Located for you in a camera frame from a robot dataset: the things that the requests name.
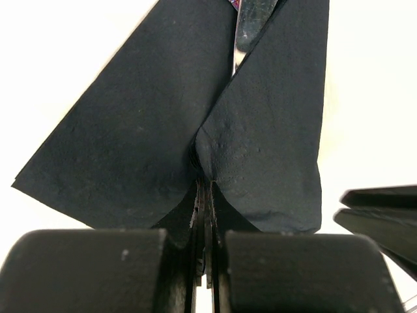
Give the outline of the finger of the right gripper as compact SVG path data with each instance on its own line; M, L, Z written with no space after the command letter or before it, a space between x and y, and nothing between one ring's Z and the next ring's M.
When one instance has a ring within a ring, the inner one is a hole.
M340 202L349 209L416 210L416 185L362 188L346 191Z
M334 221L353 234L365 235L416 279L416 209L357 207L341 209Z

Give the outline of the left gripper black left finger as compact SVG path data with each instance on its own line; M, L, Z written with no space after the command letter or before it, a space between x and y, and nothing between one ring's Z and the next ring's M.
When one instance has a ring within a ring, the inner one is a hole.
M26 233L1 268L1 311L194 312L198 193L149 229Z

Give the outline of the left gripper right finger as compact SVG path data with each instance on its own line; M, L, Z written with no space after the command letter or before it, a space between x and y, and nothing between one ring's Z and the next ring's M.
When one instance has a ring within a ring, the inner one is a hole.
M377 245L357 235L261 232L208 193L215 312L402 312Z

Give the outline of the black paper napkin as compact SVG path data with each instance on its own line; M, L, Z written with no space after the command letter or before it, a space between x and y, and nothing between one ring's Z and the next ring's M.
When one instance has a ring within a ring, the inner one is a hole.
M148 228L198 176L263 231L321 227L328 1L284 1L236 74L227 1L159 1L13 187L93 228Z

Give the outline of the iridescent fork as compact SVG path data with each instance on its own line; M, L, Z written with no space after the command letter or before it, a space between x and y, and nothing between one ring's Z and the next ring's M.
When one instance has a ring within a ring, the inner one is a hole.
M238 10L240 1L239 0L228 0L235 10Z

